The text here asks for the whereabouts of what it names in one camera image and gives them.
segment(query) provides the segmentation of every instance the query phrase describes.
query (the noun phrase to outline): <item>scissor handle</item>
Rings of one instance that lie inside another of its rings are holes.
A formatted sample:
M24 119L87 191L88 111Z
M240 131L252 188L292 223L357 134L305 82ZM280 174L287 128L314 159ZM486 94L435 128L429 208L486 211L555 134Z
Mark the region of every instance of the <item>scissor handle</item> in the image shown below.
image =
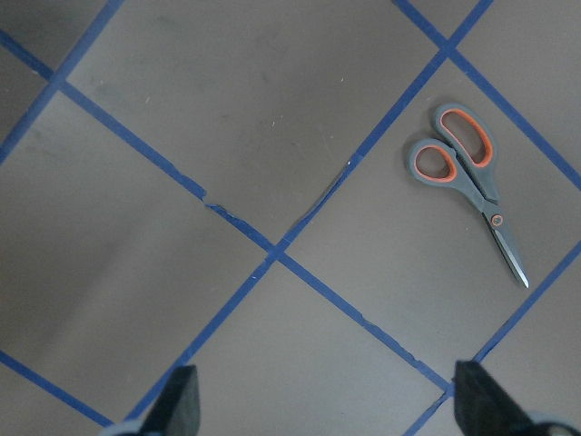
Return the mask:
M484 146L484 156L476 162L468 153L465 145L460 139L446 126L445 116L447 114L456 114L466 121L477 133L478 138ZM473 182L477 185L487 200L497 203L498 191L494 184L494 166L497 160L497 145L484 122L462 104L452 103L443 104L436 109L432 119L434 128L446 139L457 153L457 157L464 169L470 174Z
M434 150L442 156L446 163L446 167L448 168L448 173L446 175L442 177L434 177L423 173L419 169L418 159L426 150ZM464 168L459 164L456 151L443 144L441 141L431 138L417 141L409 151L408 169L412 177L420 182L429 184L430 186L452 188L460 191L479 211L482 212L485 202L482 193L480 193L466 171L464 171Z

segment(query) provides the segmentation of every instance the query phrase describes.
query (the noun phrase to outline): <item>scissor pivot screw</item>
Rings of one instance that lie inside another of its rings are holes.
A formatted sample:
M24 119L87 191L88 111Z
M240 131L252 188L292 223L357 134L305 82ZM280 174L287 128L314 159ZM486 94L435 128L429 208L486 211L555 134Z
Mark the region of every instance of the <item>scissor pivot screw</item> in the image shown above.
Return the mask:
M492 225L494 225L495 227L500 227L502 225L503 221L504 221L504 218L500 214L496 214L492 218L490 218L490 223Z

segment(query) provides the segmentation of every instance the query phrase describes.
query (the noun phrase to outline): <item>gray floor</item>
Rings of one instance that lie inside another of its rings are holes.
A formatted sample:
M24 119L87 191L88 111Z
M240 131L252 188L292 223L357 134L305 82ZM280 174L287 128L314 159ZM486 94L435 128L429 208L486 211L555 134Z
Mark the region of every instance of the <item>gray floor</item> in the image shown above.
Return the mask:
M438 48L389 1L106 3L0 5L0 433L97 434L182 356L201 435L460 434L452 399L420 415L490 348L581 425L576 2L495 2L458 46L480 75L421 89ZM475 4L412 3L446 38ZM447 101L497 138L529 290L405 168Z

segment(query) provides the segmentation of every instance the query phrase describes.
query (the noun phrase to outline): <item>concrete floor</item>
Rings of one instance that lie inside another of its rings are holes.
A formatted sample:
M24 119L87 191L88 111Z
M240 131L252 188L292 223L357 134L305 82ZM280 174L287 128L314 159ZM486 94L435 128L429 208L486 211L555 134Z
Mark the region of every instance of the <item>concrete floor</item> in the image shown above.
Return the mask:
M4 1L0 433L96 435L192 362L201 436L459 435L473 358L581 425L581 9L557 3ZM528 290L406 170L448 101L497 139Z

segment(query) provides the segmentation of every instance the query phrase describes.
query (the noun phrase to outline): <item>gray handle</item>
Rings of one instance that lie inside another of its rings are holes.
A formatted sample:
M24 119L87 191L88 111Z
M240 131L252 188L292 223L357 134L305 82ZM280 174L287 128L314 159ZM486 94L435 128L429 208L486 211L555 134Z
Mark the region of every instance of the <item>gray handle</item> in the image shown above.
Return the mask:
M444 124L446 114L456 114L466 121L475 130L484 146L484 157L480 162L474 162L468 154L464 144ZM458 159L470 174L474 183L484 194L487 200L497 203L499 199L497 187L494 184L494 167L497 160L497 144L484 122L468 109L457 103L443 104L436 109L432 118L434 128L446 139L454 150Z

